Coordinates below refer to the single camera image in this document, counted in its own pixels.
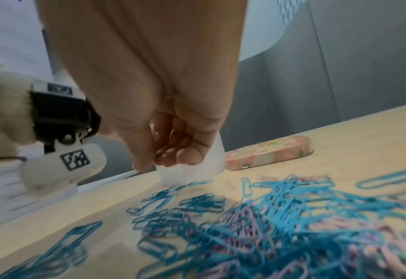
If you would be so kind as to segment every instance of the pink case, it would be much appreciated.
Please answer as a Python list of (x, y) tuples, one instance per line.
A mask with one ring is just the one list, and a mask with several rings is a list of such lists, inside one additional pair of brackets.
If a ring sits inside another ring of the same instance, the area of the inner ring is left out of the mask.
[(313, 146), (308, 137), (289, 136), (228, 152), (225, 163), (228, 170), (235, 171), (301, 158), (312, 152)]

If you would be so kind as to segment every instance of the translucent plastic container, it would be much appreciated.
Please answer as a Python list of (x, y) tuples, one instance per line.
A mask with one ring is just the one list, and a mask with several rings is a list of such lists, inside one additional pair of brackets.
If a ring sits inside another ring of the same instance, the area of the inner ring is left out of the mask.
[(160, 182), (164, 187), (184, 185), (211, 178), (225, 170), (225, 149), (220, 133), (203, 162), (198, 165), (175, 165), (169, 168), (157, 166)]

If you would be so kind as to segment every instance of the pile of paper clips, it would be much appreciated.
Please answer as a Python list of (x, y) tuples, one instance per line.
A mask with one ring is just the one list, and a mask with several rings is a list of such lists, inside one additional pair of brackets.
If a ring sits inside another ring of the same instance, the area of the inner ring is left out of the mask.
[[(384, 220), (406, 222), (406, 192), (366, 197), (334, 190), (329, 178), (309, 181), (295, 175), (241, 183), (242, 203), (217, 220), (197, 222), (205, 205), (217, 205), (206, 199), (224, 201), (212, 194), (133, 220), (143, 230), (139, 249), (157, 258), (137, 278), (176, 273), (197, 279), (406, 278), (406, 229), (398, 231)], [(269, 193), (253, 199), (253, 188)], [(164, 236), (184, 240), (186, 248), (159, 239)]]
[(0, 275), (0, 279), (40, 279), (57, 277), (88, 257), (83, 240), (97, 230), (102, 221), (71, 229), (42, 255), (35, 255)]

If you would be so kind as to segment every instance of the table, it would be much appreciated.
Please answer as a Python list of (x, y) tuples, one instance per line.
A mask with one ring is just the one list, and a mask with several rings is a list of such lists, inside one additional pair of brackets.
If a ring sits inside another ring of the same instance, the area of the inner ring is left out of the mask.
[[(204, 192), (239, 201), (240, 179), (330, 175), (341, 190), (357, 193), (355, 182), (406, 169), (406, 106), (307, 131), (315, 152), (307, 157), (241, 171), (224, 171)], [(224, 187), (237, 185), (236, 191)], [(126, 200), (140, 201), (160, 190), (156, 172), (99, 186), (0, 226), (0, 259)]]

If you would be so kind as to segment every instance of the hand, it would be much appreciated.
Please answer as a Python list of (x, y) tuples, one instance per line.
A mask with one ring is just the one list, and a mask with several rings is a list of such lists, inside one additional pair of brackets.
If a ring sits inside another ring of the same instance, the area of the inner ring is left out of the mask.
[(40, 0), (63, 65), (137, 170), (202, 162), (232, 103), (247, 0)]

